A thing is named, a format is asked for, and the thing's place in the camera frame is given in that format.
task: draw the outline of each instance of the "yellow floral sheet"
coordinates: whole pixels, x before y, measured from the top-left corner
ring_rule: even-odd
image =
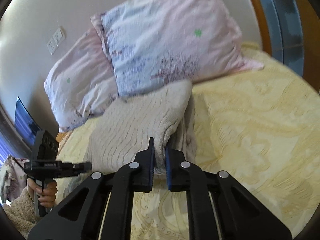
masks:
[[[267,54],[249,48],[243,53],[265,68],[193,88],[196,163],[231,173],[295,237],[320,202],[320,97]],[[58,158],[81,161],[98,121],[60,136]],[[68,180],[58,181],[59,191]],[[136,240],[188,239],[185,193],[170,193],[159,179],[151,193],[135,193],[131,234]]]

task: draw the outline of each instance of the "beige fleece sleeve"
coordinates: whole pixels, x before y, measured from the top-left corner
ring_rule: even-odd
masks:
[[[35,215],[34,204],[29,197],[26,187],[23,189],[20,197],[11,202],[11,206],[4,204],[3,208],[9,219],[25,238],[27,238],[31,228],[40,219]]]

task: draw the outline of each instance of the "silver screw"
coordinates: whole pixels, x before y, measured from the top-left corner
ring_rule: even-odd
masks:
[[[227,178],[229,176],[229,173],[227,173],[226,171],[219,171],[219,177],[220,178]]]
[[[91,174],[91,178],[100,179],[101,178],[101,173],[96,171],[96,172]]]
[[[180,163],[180,166],[182,167],[182,168],[189,168],[190,167],[190,162],[182,162],[182,163]]]
[[[139,167],[139,163],[137,163],[137,162],[132,162],[132,163],[129,164],[129,167],[130,167],[131,169],[136,169],[136,168]]]

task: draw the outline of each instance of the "white wall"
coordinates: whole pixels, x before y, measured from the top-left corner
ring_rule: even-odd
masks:
[[[58,131],[43,83],[54,63],[92,27],[90,16],[126,0],[13,0],[0,21],[0,103],[14,120],[19,96],[36,120]],[[62,26],[67,38],[49,54],[46,44]]]

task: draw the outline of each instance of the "electrical outlet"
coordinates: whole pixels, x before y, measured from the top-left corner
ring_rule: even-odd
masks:
[[[47,43],[47,48],[50,52],[51,55],[53,55],[53,53],[56,51],[57,49],[57,44],[55,43],[55,41],[53,40],[53,38],[51,38],[49,40],[49,42]]]
[[[57,46],[61,44],[65,40],[66,36],[64,35],[61,27],[54,33],[53,39],[56,42]]]

